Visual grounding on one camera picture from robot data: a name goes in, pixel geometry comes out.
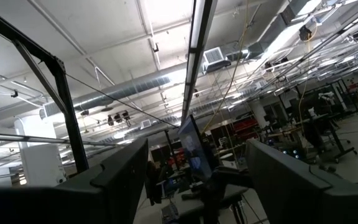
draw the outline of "floor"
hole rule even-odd
[[[343,121],[338,122],[338,125],[341,127],[337,130],[338,136],[340,139],[348,139],[351,141],[350,144],[346,142],[343,143],[344,147],[355,147],[358,152],[358,114],[351,116]],[[356,156],[353,153],[348,153],[345,156],[341,157],[339,164],[331,163],[327,164],[334,166],[336,168],[337,174],[339,174],[344,179],[347,179],[351,182],[358,182],[358,155]],[[266,214],[263,210],[262,204],[259,201],[258,195],[252,189],[248,190],[244,194],[245,198],[248,200],[252,208],[255,210],[259,219],[263,220],[266,217]],[[161,205],[150,206],[150,202],[145,199],[145,192],[142,192],[142,196],[139,201],[138,211],[135,216],[135,224],[154,224],[160,223],[160,209],[166,206],[169,203],[168,200],[164,201]],[[258,218],[255,216],[251,208],[243,202],[243,209],[247,217],[247,223],[257,223]],[[221,210],[221,215],[219,217],[220,223],[230,224],[236,223],[234,220],[233,214],[230,209]]]

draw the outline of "keyboard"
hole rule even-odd
[[[178,209],[175,204],[170,203],[166,207],[161,209],[161,223],[162,224],[173,224],[177,223],[179,219]]]

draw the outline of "concrete floor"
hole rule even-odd
[[[338,125],[341,127],[337,130],[337,134],[340,139],[348,139],[351,141],[350,144],[346,142],[343,143],[344,147],[347,149],[348,147],[355,147],[358,152],[358,114],[351,116],[343,121],[338,122]],[[347,179],[351,182],[358,182],[358,156],[353,153],[348,153],[345,156],[341,157],[339,160],[339,164],[331,163],[326,165],[331,165],[336,167],[337,174],[339,174],[344,179]],[[252,189],[248,190],[244,193],[244,196],[255,210],[258,217],[262,220],[266,218],[266,214],[263,210],[262,204],[258,198],[256,192]],[[142,196],[140,198],[139,206],[145,200],[145,191],[142,192]],[[138,208],[138,211],[135,216],[134,223],[135,224],[159,224],[160,223],[160,209],[169,204],[168,200],[164,200],[161,205],[150,206],[148,200],[144,201],[141,207]],[[243,202],[245,215],[247,217],[247,223],[255,223],[258,222],[258,218],[255,216],[251,208]],[[221,215],[219,217],[220,223],[230,224],[236,223],[234,220],[233,214],[230,209],[221,210]]]

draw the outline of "monitor screen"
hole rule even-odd
[[[212,170],[192,115],[180,127],[178,134],[193,175],[202,181],[210,178]]]

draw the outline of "ceiling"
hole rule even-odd
[[[65,62],[67,74],[100,90],[120,83],[134,82],[133,80],[144,75],[185,63],[189,45],[192,2],[191,0],[0,0],[0,16],[43,48],[62,59]],[[287,4],[286,0],[249,0],[247,8],[247,4],[243,0],[219,0],[206,49],[238,41],[243,31],[246,14],[249,26],[245,45],[250,46],[261,38],[269,28],[269,24]],[[358,1],[340,7],[317,28],[314,22],[309,21],[306,26],[316,32],[313,40],[307,43],[299,42],[297,35],[288,37],[288,42],[282,48],[296,47],[275,54],[269,60],[279,59],[285,55],[291,60],[308,53],[327,35],[336,31],[341,25],[340,20],[343,19],[343,16],[355,6],[358,6]],[[315,16],[322,17],[326,13],[327,11],[324,11]],[[358,27],[349,30],[348,33],[356,30]],[[343,34],[341,38],[337,38],[330,45],[340,44],[348,33]],[[158,45],[156,54],[153,52],[153,42]],[[335,54],[339,55],[357,48],[357,45],[352,43],[344,42],[343,44],[342,47],[349,48],[339,50]],[[312,63],[318,63],[329,56],[331,55],[322,54],[321,58],[315,59]],[[249,78],[253,80],[262,78],[262,75],[266,76],[261,70],[254,73],[254,70],[261,64],[260,61],[241,64],[236,72],[236,88],[245,88],[250,85],[249,82],[244,82]],[[55,87],[54,78],[46,69],[45,64],[40,62],[39,66],[52,86]],[[309,69],[310,65],[304,62],[300,67]],[[206,102],[221,98],[222,93],[229,86],[233,71],[234,67],[231,66],[207,75],[200,75],[196,88],[199,91],[205,91],[200,93],[199,98],[193,98],[193,104],[202,106]],[[21,93],[27,94],[21,95],[24,98],[39,95],[39,92],[22,88],[11,81],[17,81],[41,91],[44,97],[34,103],[42,105],[46,101],[51,101],[45,88],[31,72],[16,48],[1,36],[0,75],[12,78],[3,83],[4,87],[0,86],[0,94],[5,93],[5,95],[0,95],[0,108],[22,102],[17,98],[11,98],[9,94],[12,91],[9,89],[17,89]],[[185,74],[179,75],[177,78],[183,82]],[[70,77],[67,79],[73,98],[94,92]],[[127,103],[132,102],[145,112],[161,118],[181,111],[183,91],[184,85],[168,84],[122,100]],[[101,106],[92,108],[89,110],[90,115],[85,118],[77,114],[80,129],[82,131],[91,130],[89,133],[83,134],[83,139],[99,141],[106,136],[115,134],[117,130],[127,130],[125,125],[111,128],[104,123],[97,124],[98,120],[106,120],[109,114],[128,110],[133,124],[150,119],[150,116],[118,102],[114,102],[112,107],[114,109],[109,112],[100,112],[104,108]],[[14,109],[0,112],[0,131],[12,129],[14,116],[38,114],[39,110],[28,104]],[[54,125],[58,138],[67,136],[63,122],[56,122]]]

